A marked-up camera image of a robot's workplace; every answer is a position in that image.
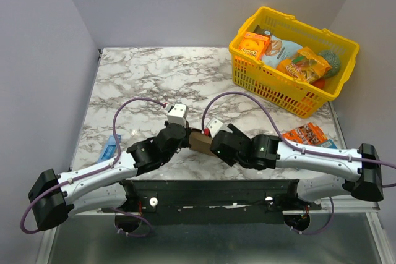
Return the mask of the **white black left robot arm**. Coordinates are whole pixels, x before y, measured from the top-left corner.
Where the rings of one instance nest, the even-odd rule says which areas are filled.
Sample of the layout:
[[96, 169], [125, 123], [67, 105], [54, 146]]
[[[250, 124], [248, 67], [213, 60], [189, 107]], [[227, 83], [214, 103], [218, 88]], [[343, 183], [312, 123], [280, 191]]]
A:
[[188, 146], [189, 124], [169, 122], [157, 136], [134, 143], [112, 160], [62, 174], [43, 171], [28, 193], [30, 204], [22, 216], [21, 230], [34, 234], [59, 226], [77, 210], [77, 201], [84, 195], [155, 171]]

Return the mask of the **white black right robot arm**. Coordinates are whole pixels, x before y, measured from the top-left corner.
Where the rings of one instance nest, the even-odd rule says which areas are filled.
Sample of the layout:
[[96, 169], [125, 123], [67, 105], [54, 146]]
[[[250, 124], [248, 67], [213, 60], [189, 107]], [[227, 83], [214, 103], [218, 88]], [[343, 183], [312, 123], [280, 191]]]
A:
[[285, 203], [291, 209], [347, 194], [367, 202], [384, 199], [381, 166], [373, 145], [334, 150], [267, 134], [249, 138], [234, 125], [218, 120], [208, 124], [205, 132], [212, 138], [210, 151], [229, 166], [238, 163], [258, 171], [293, 168], [319, 172], [321, 176], [300, 180], [296, 188], [285, 193]]

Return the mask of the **brown cardboard box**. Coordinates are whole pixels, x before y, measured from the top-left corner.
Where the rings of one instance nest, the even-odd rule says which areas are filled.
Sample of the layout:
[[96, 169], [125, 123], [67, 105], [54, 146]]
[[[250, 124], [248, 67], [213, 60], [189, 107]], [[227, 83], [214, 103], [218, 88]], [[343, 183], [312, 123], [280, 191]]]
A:
[[199, 153], [203, 153], [208, 156], [215, 156], [210, 151], [210, 146], [212, 143], [212, 138], [205, 135], [201, 130], [191, 128], [189, 134], [189, 149]]

